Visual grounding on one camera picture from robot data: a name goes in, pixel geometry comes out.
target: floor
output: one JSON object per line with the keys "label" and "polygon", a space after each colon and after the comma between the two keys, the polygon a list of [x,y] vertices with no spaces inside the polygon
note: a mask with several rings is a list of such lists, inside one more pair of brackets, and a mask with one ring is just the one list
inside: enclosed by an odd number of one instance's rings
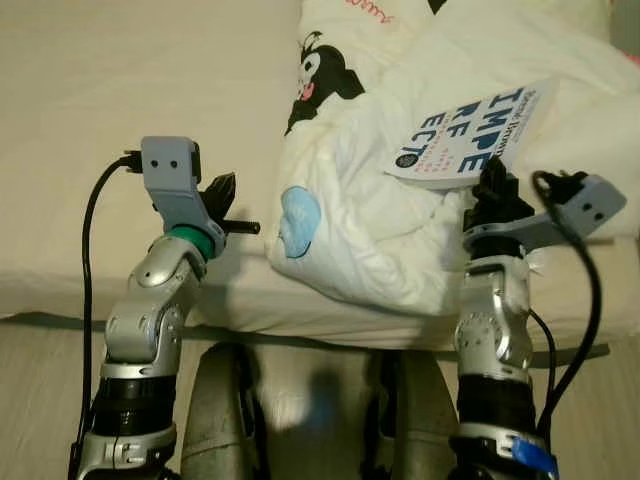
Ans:
{"label": "floor", "polygon": [[[79,409],[80,340],[79,332],[0,323],[0,479],[64,478]],[[175,407],[180,432],[199,356],[210,345],[184,344]],[[101,351],[96,334],[95,355]],[[357,479],[367,355],[265,345],[256,352],[272,478]],[[455,396],[455,364],[440,366]],[[612,345],[609,356],[590,360],[580,372],[554,416],[563,479],[638,478],[638,372],[640,338]],[[541,405],[546,372],[533,371],[533,378]]]}

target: robotic arm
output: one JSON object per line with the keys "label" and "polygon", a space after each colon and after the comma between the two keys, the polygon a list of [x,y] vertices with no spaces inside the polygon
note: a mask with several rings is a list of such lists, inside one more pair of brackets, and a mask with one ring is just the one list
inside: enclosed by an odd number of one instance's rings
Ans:
{"label": "robotic arm", "polygon": [[[595,175],[544,174],[550,200],[580,237],[617,213],[625,198]],[[518,198],[518,180],[497,159],[474,187],[478,202],[465,213],[471,254],[455,333],[460,416],[450,444],[457,479],[557,479],[555,459],[535,426],[528,368],[529,266],[524,254],[564,242],[548,214]]]}
{"label": "robotic arm", "polygon": [[198,145],[183,137],[145,137],[144,184],[165,234],[129,277],[125,298],[109,315],[107,353],[84,436],[78,480],[169,480],[181,329],[195,305],[206,262],[224,250],[230,232],[258,233],[255,222],[224,220],[235,196],[233,174],[203,193]]}

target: bed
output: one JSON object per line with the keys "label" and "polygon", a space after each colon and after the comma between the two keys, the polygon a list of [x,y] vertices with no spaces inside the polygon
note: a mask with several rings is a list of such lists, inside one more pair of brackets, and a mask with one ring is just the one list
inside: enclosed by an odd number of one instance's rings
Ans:
{"label": "bed", "polygon": [[[602,12],[590,14],[597,20]],[[106,164],[145,135],[198,141],[205,181],[237,174],[230,218],[272,222],[296,90],[299,20],[297,0],[2,0],[0,313],[80,316],[86,199]],[[116,175],[92,232],[95,318],[106,318],[160,232],[142,178]],[[591,250],[605,294],[599,341],[637,333],[637,231],[599,239]],[[532,304],[561,346],[575,346],[588,314],[581,266],[566,247],[546,250],[539,261]],[[448,350],[455,315],[333,300],[274,271],[263,236],[232,236],[209,266],[190,322],[363,347]],[[542,345],[541,332],[531,333]]]}

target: cartoon character print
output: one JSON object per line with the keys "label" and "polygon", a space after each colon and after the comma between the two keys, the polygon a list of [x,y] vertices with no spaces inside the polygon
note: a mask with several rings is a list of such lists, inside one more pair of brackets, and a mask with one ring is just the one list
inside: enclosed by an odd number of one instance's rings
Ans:
{"label": "cartoon character print", "polygon": [[311,120],[332,93],[350,100],[364,93],[364,88],[353,70],[347,70],[340,51],[330,45],[314,48],[321,32],[307,35],[300,54],[298,98],[293,103],[285,135],[299,120]]}

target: black wire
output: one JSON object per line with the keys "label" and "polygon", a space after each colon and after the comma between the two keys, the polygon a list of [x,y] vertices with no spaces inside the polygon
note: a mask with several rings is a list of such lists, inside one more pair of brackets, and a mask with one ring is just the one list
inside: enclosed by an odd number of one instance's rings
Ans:
{"label": "black wire", "polygon": [[82,451],[84,435],[91,424],[91,316],[93,292],[91,287],[91,220],[98,201],[100,191],[109,180],[109,177],[120,167],[131,167],[131,160],[127,157],[120,158],[107,167],[104,173],[91,191],[82,223],[82,278],[84,283],[84,311],[82,325],[82,407],[76,442],[72,446],[69,461],[69,478],[73,478],[78,467],[79,455]]}
{"label": "black wire", "polygon": [[[538,325],[540,325],[540,328],[544,332],[544,336],[547,338],[547,344],[549,345],[549,375],[547,378],[547,395],[545,399],[546,407],[551,403],[551,394],[553,392],[553,387],[556,384],[556,342],[553,339],[553,335],[551,334],[551,330],[549,330],[547,324],[544,323],[544,320],[540,318],[533,308],[529,309],[529,315],[531,315]],[[548,423],[546,425],[542,425],[542,423],[538,421],[538,435],[544,439],[547,443],[547,448],[551,450],[551,424]]]}
{"label": "black wire", "polygon": [[562,394],[566,391],[567,387],[574,379],[576,373],[578,373],[578,370],[587,358],[587,355],[589,354],[589,351],[591,350],[591,347],[593,346],[593,343],[595,341],[596,335],[598,334],[598,327],[600,326],[600,315],[602,313],[602,288],[600,286],[600,277],[598,276],[598,270],[596,269],[596,266],[593,263],[593,260],[591,259],[591,256],[589,255],[584,242],[575,232],[573,227],[564,219],[561,212],[549,198],[548,191],[540,182],[541,180],[545,179],[546,175],[548,174],[546,174],[545,172],[534,172],[532,176],[533,188],[535,189],[536,194],[547,209],[547,212],[549,213],[549,216],[555,223],[556,227],[565,238],[565,240],[576,251],[576,253],[580,257],[580,260],[584,264],[585,269],[587,270],[587,274],[589,276],[589,284],[591,286],[591,313],[589,314],[589,322],[584,332],[582,342],[578,347],[578,351],[567,367],[567,370],[564,372],[564,375],[562,375],[560,381],[551,392],[549,401],[545,405],[544,410],[540,415],[538,425],[541,425],[544,428],[547,428],[547,425],[551,425],[551,415],[558,405]]}

